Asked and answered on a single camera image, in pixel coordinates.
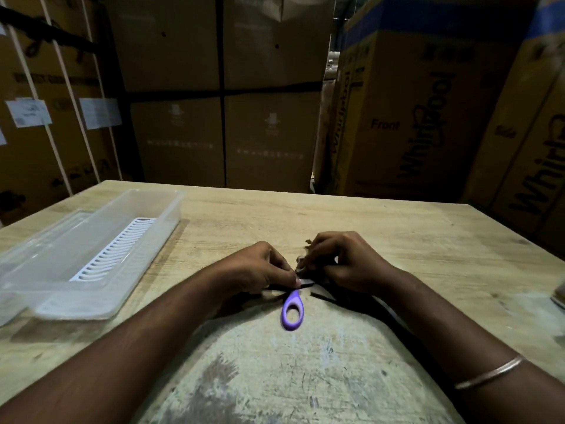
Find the clear plastic storage container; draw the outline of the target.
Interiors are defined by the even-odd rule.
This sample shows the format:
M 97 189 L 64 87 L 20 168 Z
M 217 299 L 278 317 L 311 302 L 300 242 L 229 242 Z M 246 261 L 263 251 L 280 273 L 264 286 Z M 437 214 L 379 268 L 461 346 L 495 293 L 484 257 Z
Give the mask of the clear plastic storage container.
M 124 305 L 178 225 L 183 193 L 129 189 L 77 210 L 0 254 L 0 327 L 24 310 L 42 320 L 107 320 Z M 156 218 L 103 280 L 69 282 L 135 218 Z

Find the person's left hand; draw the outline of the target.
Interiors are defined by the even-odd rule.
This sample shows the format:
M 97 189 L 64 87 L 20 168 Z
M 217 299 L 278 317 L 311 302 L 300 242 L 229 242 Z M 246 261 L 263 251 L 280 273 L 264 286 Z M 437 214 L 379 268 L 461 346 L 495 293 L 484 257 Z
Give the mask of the person's left hand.
M 257 294 L 272 284 L 291 290 L 301 286 L 283 255 L 266 241 L 238 250 L 206 267 L 202 273 L 221 299 L 238 293 Z

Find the white slotted drain insert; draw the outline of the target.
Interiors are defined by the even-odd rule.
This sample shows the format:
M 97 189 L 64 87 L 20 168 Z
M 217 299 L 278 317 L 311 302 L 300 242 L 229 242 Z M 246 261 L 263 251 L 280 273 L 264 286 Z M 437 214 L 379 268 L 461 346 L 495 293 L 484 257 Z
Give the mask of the white slotted drain insert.
M 130 253 L 156 220 L 156 218 L 133 219 L 105 248 L 70 278 L 69 282 L 94 283 L 103 280 Z

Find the small brown piece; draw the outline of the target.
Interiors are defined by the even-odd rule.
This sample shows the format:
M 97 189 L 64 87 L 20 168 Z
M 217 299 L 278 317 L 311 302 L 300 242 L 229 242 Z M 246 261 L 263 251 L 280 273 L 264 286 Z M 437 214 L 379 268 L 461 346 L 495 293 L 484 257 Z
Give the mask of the small brown piece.
M 312 243 L 312 240 L 307 239 L 303 254 L 296 259 L 295 273 L 300 279 L 313 279 L 316 276 L 315 263 L 310 262 L 307 258 Z

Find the person's right forearm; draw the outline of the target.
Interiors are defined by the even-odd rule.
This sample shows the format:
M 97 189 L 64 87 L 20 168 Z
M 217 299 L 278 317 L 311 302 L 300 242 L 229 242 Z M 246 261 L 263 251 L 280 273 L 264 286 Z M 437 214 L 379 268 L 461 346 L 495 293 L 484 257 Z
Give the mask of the person's right forearm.
M 380 297 L 454 385 L 523 356 L 408 272 Z M 506 375 L 456 391 L 481 424 L 565 424 L 565 384 L 526 358 Z

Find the person's right hand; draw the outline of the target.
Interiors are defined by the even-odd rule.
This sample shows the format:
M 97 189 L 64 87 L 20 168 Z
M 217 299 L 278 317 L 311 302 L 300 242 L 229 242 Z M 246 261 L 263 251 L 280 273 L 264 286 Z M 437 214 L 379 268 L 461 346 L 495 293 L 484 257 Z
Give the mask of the person's right hand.
M 354 238 L 348 259 L 351 275 L 346 283 L 337 283 L 339 286 L 358 293 L 382 296 L 406 277 L 405 271 L 380 256 L 357 232 L 348 232 Z

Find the narrow brown cardboard box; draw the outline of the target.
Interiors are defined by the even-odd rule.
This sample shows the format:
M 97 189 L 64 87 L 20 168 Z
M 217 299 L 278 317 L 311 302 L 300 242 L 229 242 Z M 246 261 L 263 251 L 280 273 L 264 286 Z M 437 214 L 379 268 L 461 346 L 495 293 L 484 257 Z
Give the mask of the narrow brown cardboard box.
M 326 190 L 328 188 L 328 172 L 330 167 L 329 137 L 332 129 L 332 121 L 335 116 L 335 103 L 333 100 L 336 82 L 336 78 L 325 80 L 321 89 L 319 119 L 312 168 L 313 176 L 311 182 L 311 189 L 316 194 L 326 194 Z

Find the plain brown cardboard box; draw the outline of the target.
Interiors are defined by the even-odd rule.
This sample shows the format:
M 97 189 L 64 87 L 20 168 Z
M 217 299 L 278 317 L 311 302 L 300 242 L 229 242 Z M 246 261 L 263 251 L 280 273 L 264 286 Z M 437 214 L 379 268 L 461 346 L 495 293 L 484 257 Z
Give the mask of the plain brown cardboard box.
M 220 98 L 138 102 L 130 107 L 148 183 L 225 187 Z
M 227 187 L 307 193 L 320 100 L 320 91 L 225 97 Z
M 335 0 L 223 0 L 224 86 L 321 82 Z
M 104 0 L 127 92 L 220 89 L 216 0 Z

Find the blue banded cardboard appliance box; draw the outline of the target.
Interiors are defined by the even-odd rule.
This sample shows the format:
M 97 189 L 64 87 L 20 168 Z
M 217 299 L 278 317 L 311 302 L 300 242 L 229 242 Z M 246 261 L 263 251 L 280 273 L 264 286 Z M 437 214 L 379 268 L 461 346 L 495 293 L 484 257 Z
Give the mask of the blue banded cardboard appliance box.
M 370 0 L 348 32 L 331 191 L 458 199 L 539 0 Z
M 565 260 L 565 0 L 539 1 L 461 202 Z

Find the white paper label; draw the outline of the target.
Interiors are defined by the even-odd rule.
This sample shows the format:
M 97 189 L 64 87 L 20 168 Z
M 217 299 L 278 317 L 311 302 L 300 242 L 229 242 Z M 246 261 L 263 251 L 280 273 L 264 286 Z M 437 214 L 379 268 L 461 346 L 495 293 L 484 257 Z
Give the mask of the white paper label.
M 5 104 L 17 128 L 41 127 L 53 123 L 46 102 L 42 99 L 17 98 Z
M 116 127 L 123 124 L 118 100 L 115 98 L 80 98 L 86 130 Z

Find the purple handled scissors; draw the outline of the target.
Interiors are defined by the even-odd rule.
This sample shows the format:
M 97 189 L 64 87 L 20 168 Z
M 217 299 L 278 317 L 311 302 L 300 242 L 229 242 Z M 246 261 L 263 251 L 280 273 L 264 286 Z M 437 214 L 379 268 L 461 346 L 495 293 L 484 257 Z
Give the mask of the purple handled scissors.
M 300 279 L 300 286 L 296 289 L 291 289 L 286 286 L 272 284 L 265 288 L 265 291 L 276 291 L 287 294 L 284 304 L 281 309 L 281 325 L 287 332 L 292 332 L 300 328 L 304 320 L 304 306 L 300 297 L 300 290 L 312 287 L 315 284 L 310 279 Z M 289 312 L 295 311 L 297 316 L 294 320 L 289 319 Z

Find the person's left forearm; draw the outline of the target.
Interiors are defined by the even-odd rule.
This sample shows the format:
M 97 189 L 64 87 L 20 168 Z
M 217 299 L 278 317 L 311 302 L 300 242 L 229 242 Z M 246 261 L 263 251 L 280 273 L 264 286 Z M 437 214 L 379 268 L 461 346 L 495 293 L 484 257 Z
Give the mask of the person's left forearm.
M 205 268 L 0 407 L 0 424 L 128 422 L 161 372 L 222 301 L 225 274 Z

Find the thin metal bangle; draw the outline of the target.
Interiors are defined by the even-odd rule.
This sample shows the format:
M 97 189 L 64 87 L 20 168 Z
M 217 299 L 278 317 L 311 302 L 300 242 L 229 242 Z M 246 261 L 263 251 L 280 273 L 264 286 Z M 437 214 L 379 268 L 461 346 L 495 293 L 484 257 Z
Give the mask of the thin metal bangle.
M 484 385 L 491 380 L 506 375 L 507 373 L 517 368 L 523 362 L 525 362 L 525 358 L 523 356 L 517 356 L 494 370 L 485 372 L 484 374 L 478 375 L 475 378 L 455 384 L 454 388 L 458 391 L 463 391 L 469 390 L 479 385 Z

